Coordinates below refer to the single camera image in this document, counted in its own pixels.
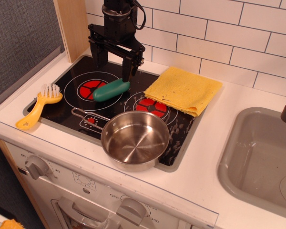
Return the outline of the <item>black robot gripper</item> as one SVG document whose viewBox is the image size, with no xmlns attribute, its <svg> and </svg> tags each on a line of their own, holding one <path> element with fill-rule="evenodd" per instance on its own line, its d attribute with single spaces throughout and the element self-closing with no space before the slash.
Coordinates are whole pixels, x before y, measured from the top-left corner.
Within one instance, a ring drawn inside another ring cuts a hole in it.
<svg viewBox="0 0 286 229">
<path fill-rule="evenodd" d="M 102 5 L 104 25 L 89 24 L 89 43 L 95 67 L 108 62 L 108 53 L 123 58 L 122 79 L 130 81 L 143 63 L 144 46 L 135 33 L 142 30 L 145 21 L 137 26 L 138 10 L 143 7 L 136 0 L 105 0 Z"/>
</svg>

